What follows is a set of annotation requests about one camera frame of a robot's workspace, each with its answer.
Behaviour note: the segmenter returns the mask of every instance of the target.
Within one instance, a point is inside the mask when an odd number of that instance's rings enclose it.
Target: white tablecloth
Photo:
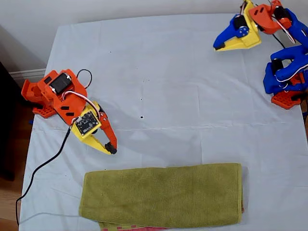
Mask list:
[[[83,176],[102,169],[243,165],[245,213],[228,231],[308,229],[308,146],[300,107],[270,102],[263,76],[281,49],[272,36],[245,51],[214,52],[232,14],[172,15],[61,26],[46,74],[89,69],[89,98],[108,113],[118,138],[105,155],[71,134],[39,170],[22,200],[21,231],[98,231],[78,216]],[[80,81],[88,81],[87,73]],[[24,188],[56,154],[67,125],[35,116]],[[96,133],[102,143],[107,139]]]

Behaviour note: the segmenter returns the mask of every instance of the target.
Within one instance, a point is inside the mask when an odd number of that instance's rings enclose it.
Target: baseboard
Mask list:
[[[40,81],[45,75],[45,69],[10,72],[10,75],[15,82],[22,87],[26,79],[30,82]]]

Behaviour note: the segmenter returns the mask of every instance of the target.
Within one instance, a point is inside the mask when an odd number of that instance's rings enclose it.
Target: white wall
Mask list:
[[[1,0],[0,61],[9,71],[45,68],[59,25],[179,13],[234,13],[242,0]],[[256,4],[267,0],[255,0]],[[308,0],[283,0],[306,13]]]

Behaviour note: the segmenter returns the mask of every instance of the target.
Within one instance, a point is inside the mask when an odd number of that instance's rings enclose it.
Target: orange bracket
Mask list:
[[[290,81],[293,86],[298,83],[305,83],[303,73],[296,74]],[[298,91],[281,91],[271,98],[271,102],[284,109],[290,109],[301,103],[301,99],[292,100],[292,97],[298,94]]]
[[[38,83],[30,83],[29,80],[26,80],[23,85],[22,96],[26,100],[42,105],[42,109],[35,107],[33,113],[44,118],[58,113],[65,123],[71,125],[72,119],[79,116],[83,111],[86,101],[73,94],[68,94],[63,100],[61,94],[55,94],[52,91],[49,85],[62,73],[71,77],[71,84],[67,86],[65,91],[72,90],[87,96],[86,89],[70,69],[62,70],[59,74],[53,70]]]
[[[249,10],[249,14],[259,29],[266,34],[272,35],[281,29],[280,25],[273,21],[273,14],[286,29],[292,25],[290,15],[282,7],[279,0],[273,0],[270,6],[266,4],[256,6]]]
[[[104,111],[100,111],[100,122],[101,122],[101,130],[104,131],[104,133],[106,134],[106,136],[108,137],[109,139],[109,143],[107,143],[106,145],[108,145],[109,147],[106,148],[107,150],[109,150],[111,152],[110,149],[114,148],[115,151],[117,150],[117,139],[116,139],[116,135],[114,133],[114,131],[112,130],[112,127],[109,123],[109,120],[108,120],[108,117],[107,117],[107,114],[104,112]]]

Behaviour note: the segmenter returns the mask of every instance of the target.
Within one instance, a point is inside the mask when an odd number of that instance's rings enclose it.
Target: green towel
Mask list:
[[[242,168],[225,163],[89,172],[79,214],[101,227],[235,224],[242,215]]]

